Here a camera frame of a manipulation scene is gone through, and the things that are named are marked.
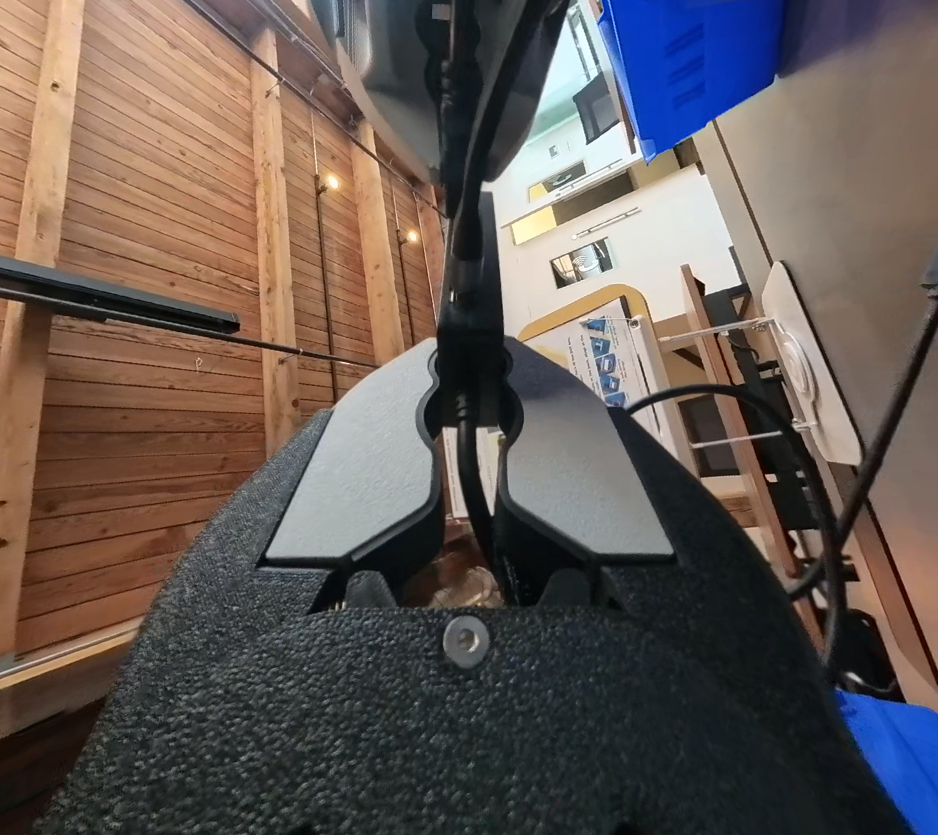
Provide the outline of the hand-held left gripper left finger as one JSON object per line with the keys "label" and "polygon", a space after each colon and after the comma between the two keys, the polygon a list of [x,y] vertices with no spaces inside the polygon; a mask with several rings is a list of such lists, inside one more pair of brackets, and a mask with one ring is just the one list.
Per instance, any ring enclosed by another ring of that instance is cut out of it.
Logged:
{"label": "hand-held left gripper left finger", "polygon": [[437,343],[361,380],[333,409],[264,555],[265,567],[379,572],[405,584],[443,546],[434,443]]}

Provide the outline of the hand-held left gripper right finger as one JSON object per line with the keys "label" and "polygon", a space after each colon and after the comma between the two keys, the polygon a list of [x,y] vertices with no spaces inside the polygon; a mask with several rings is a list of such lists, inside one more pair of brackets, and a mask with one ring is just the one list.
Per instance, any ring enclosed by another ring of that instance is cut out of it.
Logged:
{"label": "hand-held left gripper right finger", "polygon": [[532,347],[505,338],[510,419],[497,482],[497,546],[525,590],[559,571],[674,561],[660,489],[676,462],[621,409]]}

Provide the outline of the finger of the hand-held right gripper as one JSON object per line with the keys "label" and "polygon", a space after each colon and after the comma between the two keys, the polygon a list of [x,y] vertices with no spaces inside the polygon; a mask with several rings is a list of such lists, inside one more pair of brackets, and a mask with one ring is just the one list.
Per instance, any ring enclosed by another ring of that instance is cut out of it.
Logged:
{"label": "finger of the hand-held right gripper", "polygon": [[440,183],[450,0],[308,0],[358,109],[418,179]]}
{"label": "finger of the hand-held right gripper", "polygon": [[504,0],[475,111],[464,190],[495,180],[532,125],[554,59],[569,0]]}

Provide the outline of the blue plastic bin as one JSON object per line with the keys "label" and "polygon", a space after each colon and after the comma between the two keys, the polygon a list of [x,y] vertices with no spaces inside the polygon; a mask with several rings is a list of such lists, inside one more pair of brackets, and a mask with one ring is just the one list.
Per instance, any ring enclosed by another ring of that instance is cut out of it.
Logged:
{"label": "blue plastic bin", "polygon": [[836,692],[840,713],[908,824],[937,832],[937,714],[928,708]]}
{"label": "blue plastic bin", "polygon": [[786,0],[598,0],[598,26],[646,161],[770,85]]}

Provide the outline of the instruction sign on stand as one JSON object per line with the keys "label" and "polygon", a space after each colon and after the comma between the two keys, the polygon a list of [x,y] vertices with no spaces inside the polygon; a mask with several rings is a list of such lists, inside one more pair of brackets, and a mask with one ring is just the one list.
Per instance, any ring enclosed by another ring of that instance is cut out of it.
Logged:
{"label": "instruction sign on stand", "polygon": [[795,428],[806,433],[829,464],[859,466],[863,447],[814,327],[784,263],[775,263],[761,295],[762,316],[731,314],[673,337],[656,336],[640,293],[611,285],[522,328],[519,340],[563,366],[606,405],[624,407],[671,386],[663,354],[680,343],[715,341],[733,332],[763,331],[774,346],[789,395],[797,402]]}

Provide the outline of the black ceiling light bar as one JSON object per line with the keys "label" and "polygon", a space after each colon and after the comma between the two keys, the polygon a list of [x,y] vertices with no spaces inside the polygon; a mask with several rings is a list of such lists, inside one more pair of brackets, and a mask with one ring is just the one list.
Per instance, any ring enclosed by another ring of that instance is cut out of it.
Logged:
{"label": "black ceiling light bar", "polygon": [[6,256],[1,258],[1,297],[100,323],[113,321],[223,338],[235,336],[241,330],[235,313]]}

